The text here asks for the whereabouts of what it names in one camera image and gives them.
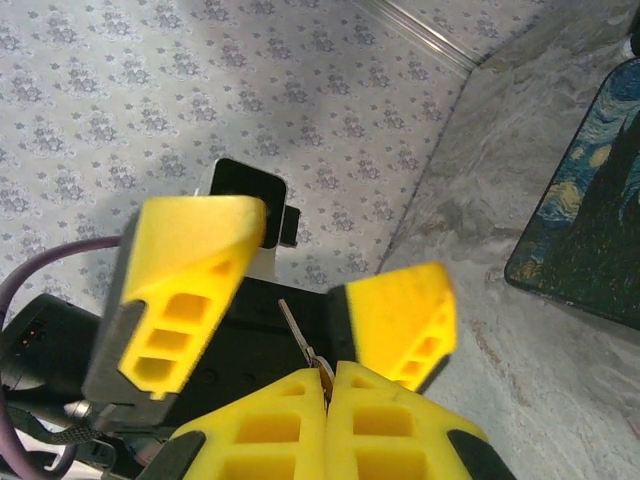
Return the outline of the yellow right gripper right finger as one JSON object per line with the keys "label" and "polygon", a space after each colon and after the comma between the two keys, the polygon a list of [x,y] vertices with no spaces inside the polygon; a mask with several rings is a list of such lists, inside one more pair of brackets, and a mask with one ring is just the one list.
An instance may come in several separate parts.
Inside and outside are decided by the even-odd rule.
{"label": "yellow right gripper right finger", "polygon": [[479,426],[347,361],[334,377],[325,465],[335,480],[516,478]]}

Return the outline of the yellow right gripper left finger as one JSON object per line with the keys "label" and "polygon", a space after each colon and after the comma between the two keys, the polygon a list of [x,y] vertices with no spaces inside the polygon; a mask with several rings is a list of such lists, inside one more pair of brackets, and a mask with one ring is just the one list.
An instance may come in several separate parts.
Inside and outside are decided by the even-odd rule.
{"label": "yellow right gripper left finger", "polygon": [[323,479],[320,373],[298,370],[179,427],[145,479]]}

